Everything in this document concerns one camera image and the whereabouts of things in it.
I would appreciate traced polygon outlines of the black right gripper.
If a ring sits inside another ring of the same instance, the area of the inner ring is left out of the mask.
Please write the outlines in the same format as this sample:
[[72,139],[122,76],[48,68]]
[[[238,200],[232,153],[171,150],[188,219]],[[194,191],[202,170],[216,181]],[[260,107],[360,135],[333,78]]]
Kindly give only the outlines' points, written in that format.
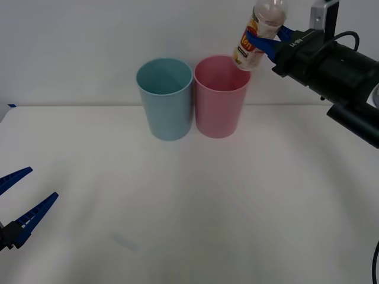
[[322,30],[294,31],[284,25],[277,36],[279,41],[246,32],[248,41],[275,63],[272,71],[280,77],[289,76],[304,86],[335,84],[330,71],[322,69],[333,36]]

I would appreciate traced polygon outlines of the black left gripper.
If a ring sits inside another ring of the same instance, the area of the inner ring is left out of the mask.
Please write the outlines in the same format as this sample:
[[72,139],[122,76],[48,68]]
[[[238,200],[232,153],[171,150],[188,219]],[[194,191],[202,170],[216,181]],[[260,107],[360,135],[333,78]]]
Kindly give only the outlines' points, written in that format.
[[[14,173],[8,174],[0,178],[0,195],[9,190],[18,181],[31,173],[33,169],[26,167]],[[26,212],[24,215],[10,222],[8,225],[3,226],[0,222],[0,251],[8,247],[12,249],[16,247],[19,249],[31,236],[32,231],[46,215],[48,210],[52,207],[59,194],[52,193],[45,200],[36,205],[33,209]]]

